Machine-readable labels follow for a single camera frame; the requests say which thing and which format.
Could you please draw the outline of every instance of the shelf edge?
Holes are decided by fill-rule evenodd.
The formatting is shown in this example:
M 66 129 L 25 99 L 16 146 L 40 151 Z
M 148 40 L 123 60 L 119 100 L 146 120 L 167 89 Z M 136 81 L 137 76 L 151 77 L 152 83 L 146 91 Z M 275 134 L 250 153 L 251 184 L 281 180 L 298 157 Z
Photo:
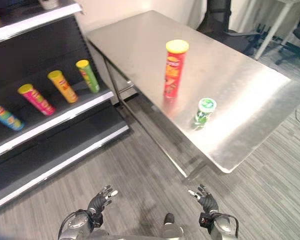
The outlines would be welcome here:
M 107 92 L 91 101 L 88 101 L 72 110 L 69 110 L 69 111 L 63 113 L 60 116 L 55 117 L 54 119 L 51 119 L 50 121 L 43 123 L 40 126 L 37 126 L 33 129 L 25 132 L 24 134 L 22 134 L 20 136 L 17 136 L 16 138 L 14 138 L 0 146 L 0 155 L 8 152 L 9 150 L 13 149 L 14 147 L 18 146 L 19 144 L 24 143 L 27 140 L 37 136 L 38 134 L 43 133 L 47 129 L 50 129 L 50 128 L 57 126 L 63 122 L 66 122 L 68 120 L 75 118 L 80 113 L 83 113 L 84 111 L 110 99 L 113 96 L 114 96 L 114 94 L 112 91 Z
M 78 3 L 60 7 L 0 28 L 0 42 L 81 11 Z
M 51 168 L 50 170 L 46 171 L 45 173 L 41 174 L 40 176 L 36 177 L 35 179 L 29 181 L 28 183 L 21 186 L 17 190 L 13 191 L 12 193 L 10 193 L 7 196 L 0 199 L 0 207 L 2 205 L 4 205 L 5 203 L 7 203 L 8 201 L 10 201 L 10 200 L 14 199 L 15 197 L 19 196 L 23 192 L 27 191 L 31 187 L 33 187 L 33 186 L 39 184 L 40 182 L 46 180 L 47 178 L 49 178 L 53 174 L 57 173 L 61 169 L 63 169 L 66 166 L 70 165 L 71 163 L 75 162 L 76 160 L 83 157 L 84 155 L 100 148 L 102 145 L 104 145 L 108 141 L 116 138 L 117 136 L 121 135 L 122 133 L 124 133 L 128 129 L 129 129 L 128 125 L 123 126 L 122 128 L 118 129 L 117 131 L 115 131 L 115 132 L 111 133 L 110 135 L 106 136 L 105 138 L 95 142 L 94 144 L 90 145 L 86 149 L 84 149 L 84 150 L 78 152 L 77 154 L 73 155 L 72 157 L 68 158 L 67 160 L 60 163 L 59 165 Z

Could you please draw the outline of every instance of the yellow lid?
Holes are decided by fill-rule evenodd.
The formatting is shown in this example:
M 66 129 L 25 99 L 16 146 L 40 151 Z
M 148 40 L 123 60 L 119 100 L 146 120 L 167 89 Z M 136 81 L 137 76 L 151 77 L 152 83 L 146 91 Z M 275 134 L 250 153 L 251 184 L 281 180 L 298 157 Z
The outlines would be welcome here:
M 184 40 L 172 40 L 165 44 L 166 50 L 172 54 L 183 54 L 189 49 L 189 43 Z
M 34 89 L 34 86 L 32 86 L 32 84 L 28 83 L 28 84 L 25 84 L 25 85 L 22 85 L 21 87 L 19 87 L 18 93 L 25 94 L 25 93 L 31 91 L 32 89 Z
M 77 68 L 85 68 L 86 66 L 89 65 L 89 61 L 85 60 L 85 59 L 80 60 L 80 61 L 77 61 L 75 65 L 76 65 Z
M 52 71 L 48 74 L 48 78 L 50 80 L 62 78 L 62 71 L 60 70 Z

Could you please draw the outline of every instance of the can label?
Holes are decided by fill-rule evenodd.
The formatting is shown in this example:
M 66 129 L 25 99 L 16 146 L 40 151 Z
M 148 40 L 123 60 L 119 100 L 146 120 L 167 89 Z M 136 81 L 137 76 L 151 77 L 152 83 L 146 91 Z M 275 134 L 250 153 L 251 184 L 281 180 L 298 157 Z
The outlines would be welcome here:
M 203 112 L 198 110 L 198 112 L 195 115 L 195 122 L 197 124 L 205 124 L 208 121 L 208 117 L 211 114 L 211 112 Z
M 91 89 L 92 88 L 92 85 L 91 85 L 91 81 L 90 81 L 90 78 L 88 76 L 88 74 L 86 73 L 86 71 L 84 71 L 83 69 L 79 69 L 83 79 L 85 80 L 85 83 L 88 85 L 88 87 Z
M 69 103 L 74 103 L 78 100 L 77 94 L 72 90 L 65 78 L 62 78 L 60 81 L 58 81 L 58 84 L 61 88 L 62 95 Z
M 95 76 L 94 72 L 92 71 L 90 65 L 88 65 L 84 68 L 79 67 L 79 71 L 80 71 L 85 83 L 88 85 L 89 89 L 91 90 L 91 92 L 97 93 L 100 90 L 100 87 L 99 87 L 96 76 Z
M 186 53 L 167 53 L 165 65 L 164 95 L 174 98 L 177 96 Z
M 44 115 L 49 116 L 55 112 L 55 108 L 36 89 L 33 88 L 22 95 Z
M 0 122 L 15 131 L 21 130 L 24 127 L 24 123 L 22 123 L 18 118 L 13 116 L 2 106 L 0 106 Z

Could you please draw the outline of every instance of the gray carpet floor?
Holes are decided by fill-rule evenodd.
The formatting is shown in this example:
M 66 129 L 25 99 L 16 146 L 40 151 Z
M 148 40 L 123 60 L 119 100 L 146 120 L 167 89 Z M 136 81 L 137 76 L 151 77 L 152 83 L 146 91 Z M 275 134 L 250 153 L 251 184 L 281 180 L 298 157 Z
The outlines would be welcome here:
M 279 57 L 274 47 L 260 62 L 300 82 L 300 61 L 276 66 Z M 143 96 L 128 104 L 187 174 L 206 161 Z M 233 173 L 222 174 L 207 165 L 189 182 L 132 117 L 118 110 L 132 131 L 0 211 L 0 235 L 56 239 L 64 217 L 86 208 L 111 184 L 119 194 L 105 209 L 102 226 L 111 234 L 157 236 L 165 214 L 171 212 L 186 239 L 209 239 L 199 228 L 200 205 L 187 193 L 203 183 L 220 211 L 239 219 L 240 239 L 300 239 L 300 123 L 294 113 Z

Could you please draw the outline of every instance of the red pringles can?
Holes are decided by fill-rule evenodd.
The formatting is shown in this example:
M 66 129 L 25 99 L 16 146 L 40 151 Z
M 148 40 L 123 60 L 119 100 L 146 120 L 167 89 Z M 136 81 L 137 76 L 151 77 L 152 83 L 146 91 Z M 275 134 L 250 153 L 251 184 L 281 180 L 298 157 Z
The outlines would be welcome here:
M 184 40 L 172 40 L 165 44 L 167 58 L 165 65 L 164 96 L 175 98 L 178 93 L 182 69 L 189 49 L 189 44 Z

